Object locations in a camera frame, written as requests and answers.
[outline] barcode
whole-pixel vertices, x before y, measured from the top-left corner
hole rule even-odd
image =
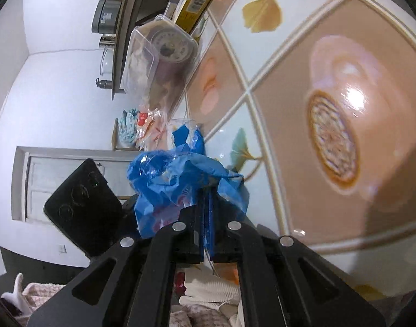
[[[198,13],[206,0],[191,0],[190,5],[187,7],[187,12]]]

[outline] tiled tabletop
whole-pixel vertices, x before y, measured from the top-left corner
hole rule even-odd
[[[416,289],[416,21],[391,0],[213,0],[199,50],[172,118],[244,175],[257,229],[376,296]]]

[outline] triangular cutout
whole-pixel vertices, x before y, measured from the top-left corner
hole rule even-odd
[[[96,305],[115,265],[115,260],[107,259],[79,285],[74,287],[72,295],[89,305]]]
[[[315,302],[324,304],[335,298],[339,291],[322,273],[320,273],[311,263],[303,258],[299,258],[299,266],[311,289]]]

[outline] white door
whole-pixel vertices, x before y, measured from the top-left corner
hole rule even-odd
[[[43,212],[44,203],[84,160],[32,156],[29,161],[25,184],[25,219],[50,223]],[[126,178],[129,160],[105,160],[95,163],[116,196],[134,195],[134,190]]]

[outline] door frame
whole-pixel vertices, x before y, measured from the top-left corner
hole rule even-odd
[[[17,146],[14,155],[11,178],[11,219],[26,222],[26,195],[28,172],[31,157],[54,159],[93,159],[95,161],[130,162],[139,155],[139,151],[111,151],[88,149],[54,149],[44,147]],[[28,218],[28,222],[46,223]]]

